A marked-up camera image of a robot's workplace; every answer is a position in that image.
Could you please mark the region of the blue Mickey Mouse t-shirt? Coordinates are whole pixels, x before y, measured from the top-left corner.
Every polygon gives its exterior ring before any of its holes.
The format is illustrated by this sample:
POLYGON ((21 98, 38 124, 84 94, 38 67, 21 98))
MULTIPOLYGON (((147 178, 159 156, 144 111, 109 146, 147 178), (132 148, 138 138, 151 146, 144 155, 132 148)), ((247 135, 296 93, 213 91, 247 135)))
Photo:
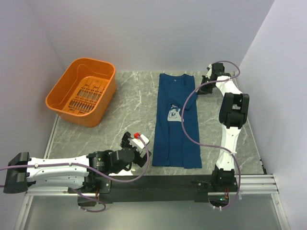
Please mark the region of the blue Mickey Mouse t-shirt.
POLYGON ((153 166, 202 167, 193 76, 159 75, 153 166))

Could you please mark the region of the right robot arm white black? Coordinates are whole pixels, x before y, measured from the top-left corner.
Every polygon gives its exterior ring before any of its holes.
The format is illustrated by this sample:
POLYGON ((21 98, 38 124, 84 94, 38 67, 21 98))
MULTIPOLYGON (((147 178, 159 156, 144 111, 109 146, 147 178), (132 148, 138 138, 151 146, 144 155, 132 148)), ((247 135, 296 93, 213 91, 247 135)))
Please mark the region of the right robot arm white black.
POLYGON ((222 62, 215 62, 207 67, 202 77, 202 87, 197 94, 205 95, 217 88, 222 96, 219 122, 222 127, 222 140, 218 160, 212 172, 211 187, 215 191, 236 188, 236 147, 238 136, 247 121, 249 95, 243 93, 233 82, 233 76, 225 71, 222 62))

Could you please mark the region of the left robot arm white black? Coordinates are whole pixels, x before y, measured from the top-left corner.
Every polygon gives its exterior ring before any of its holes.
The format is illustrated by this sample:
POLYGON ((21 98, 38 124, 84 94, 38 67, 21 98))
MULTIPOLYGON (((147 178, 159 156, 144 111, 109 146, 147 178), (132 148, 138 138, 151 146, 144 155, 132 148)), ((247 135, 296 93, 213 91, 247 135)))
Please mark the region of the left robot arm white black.
POLYGON ((132 165, 147 168, 149 139, 139 133, 126 132, 119 150, 95 151, 88 155, 62 159, 30 157, 29 152, 18 153, 4 168, 4 193, 17 194, 36 187, 67 187, 89 193, 99 188, 98 177, 110 180, 110 174, 130 171, 132 165))

